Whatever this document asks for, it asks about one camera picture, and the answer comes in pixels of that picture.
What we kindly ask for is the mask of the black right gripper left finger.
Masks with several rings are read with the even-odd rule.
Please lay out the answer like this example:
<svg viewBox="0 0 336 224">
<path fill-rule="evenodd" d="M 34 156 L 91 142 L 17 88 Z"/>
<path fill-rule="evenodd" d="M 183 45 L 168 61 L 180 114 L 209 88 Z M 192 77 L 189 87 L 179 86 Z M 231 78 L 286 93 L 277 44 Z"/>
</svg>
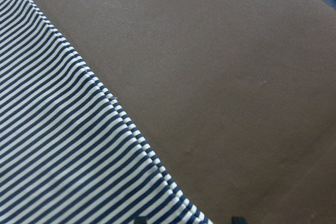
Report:
<svg viewBox="0 0 336 224">
<path fill-rule="evenodd" d="M 147 224 L 148 218 L 146 216 L 138 216 L 134 220 L 134 224 Z"/>
</svg>

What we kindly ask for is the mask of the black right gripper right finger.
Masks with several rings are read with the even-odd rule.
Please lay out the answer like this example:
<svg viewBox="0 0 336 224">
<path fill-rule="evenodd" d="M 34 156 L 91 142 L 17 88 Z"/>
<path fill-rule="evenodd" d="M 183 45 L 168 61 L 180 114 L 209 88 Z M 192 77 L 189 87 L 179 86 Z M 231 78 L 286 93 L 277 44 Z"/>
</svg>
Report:
<svg viewBox="0 0 336 224">
<path fill-rule="evenodd" d="M 245 224 L 245 218 L 239 216 L 232 216 L 231 224 Z"/>
</svg>

